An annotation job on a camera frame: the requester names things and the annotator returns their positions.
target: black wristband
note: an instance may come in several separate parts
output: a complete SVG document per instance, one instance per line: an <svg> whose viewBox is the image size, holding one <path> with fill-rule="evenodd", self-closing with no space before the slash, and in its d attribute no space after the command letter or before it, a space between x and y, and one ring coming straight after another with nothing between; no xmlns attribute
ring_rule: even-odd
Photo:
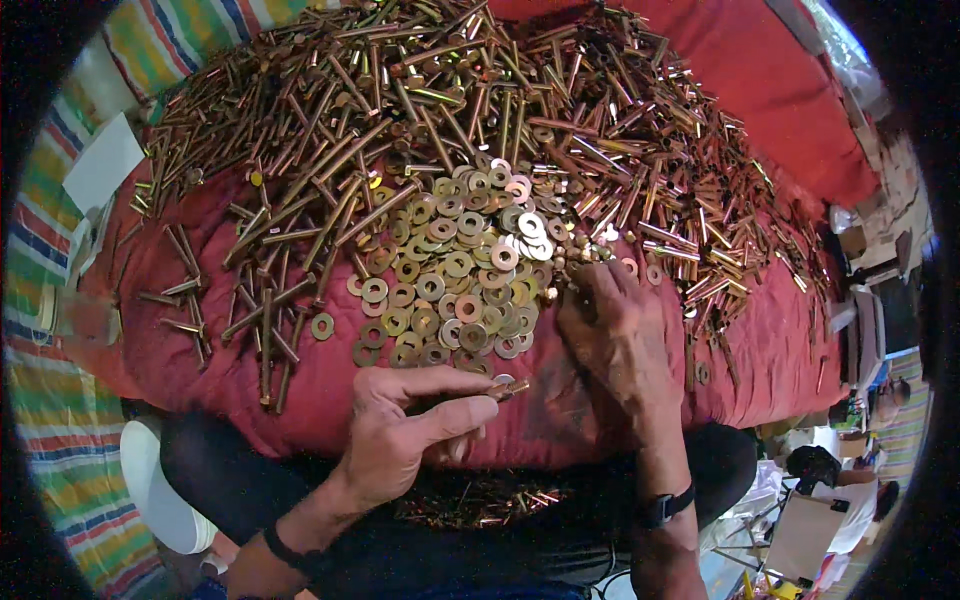
<svg viewBox="0 0 960 600"><path fill-rule="evenodd" d="M652 502L636 507L636 523L644 529L659 529L670 522L677 513L693 503L693 482L686 492L680 495L665 493L657 496Z"/></svg>
<svg viewBox="0 0 960 600"><path fill-rule="evenodd" d="M267 547L270 548L274 556L304 575L315 572L326 560L323 550L311 550L301 554L288 548L287 544L283 543L276 533L276 521L263 530L263 540L267 542Z"/></svg>

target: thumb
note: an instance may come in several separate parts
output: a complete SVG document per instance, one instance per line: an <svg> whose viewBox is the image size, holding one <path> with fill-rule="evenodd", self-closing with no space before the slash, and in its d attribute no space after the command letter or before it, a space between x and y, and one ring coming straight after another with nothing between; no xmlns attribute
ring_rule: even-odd
<svg viewBox="0 0 960 600"><path fill-rule="evenodd" d="M489 396L470 396L441 402L422 415L405 419L401 435L420 450L468 433L496 417L499 406Z"/></svg>
<svg viewBox="0 0 960 600"><path fill-rule="evenodd" d="M580 307L577 306L576 293L566 288L564 297L557 313L557 325L568 342L584 342L590 333L590 326L584 320Z"/></svg>

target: black pants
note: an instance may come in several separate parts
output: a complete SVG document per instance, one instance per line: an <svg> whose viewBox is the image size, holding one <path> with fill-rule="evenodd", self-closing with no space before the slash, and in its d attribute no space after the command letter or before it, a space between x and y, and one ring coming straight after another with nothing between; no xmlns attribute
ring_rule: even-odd
<svg viewBox="0 0 960 600"><path fill-rule="evenodd" d="M709 424L685 436L701 529L750 488L756 450L746 434ZM243 545L308 495L336 461L277 462L229 423L203 414L168 419L160 449L174 490ZM438 532L380 507L346 531L308 573L323 598L388 598L438 585L600 581L629 565L636 498L632 455L565 469L574 492L516 526Z"/></svg>

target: bucket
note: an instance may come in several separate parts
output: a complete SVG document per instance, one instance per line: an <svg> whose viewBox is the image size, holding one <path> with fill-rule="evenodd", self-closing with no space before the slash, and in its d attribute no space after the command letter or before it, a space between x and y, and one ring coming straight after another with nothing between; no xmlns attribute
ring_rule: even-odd
<svg viewBox="0 0 960 600"><path fill-rule="evenodd" d="M210 547L216 526L174 492L163 476L157 427L140 420L124 426L120 466L133 504L158 540L180 554Z"/></svg>

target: yellow object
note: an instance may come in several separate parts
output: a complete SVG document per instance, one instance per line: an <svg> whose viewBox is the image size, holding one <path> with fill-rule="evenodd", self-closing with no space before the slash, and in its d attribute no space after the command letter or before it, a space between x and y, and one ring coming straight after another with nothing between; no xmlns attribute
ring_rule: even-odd
<svg viewBox="0 0 960 600"><path fill-rule="evenodd" d="M803 590L788 581L780 581L776 588L770 588L768 591L781 600L796 600Z"/></svg>
<svg viewBox="0 0 960 600"><path fill-rule="evenodd" d="M746 569L743 571L743 600L754 600L754 583L750 581L750 574Z"/></svg>

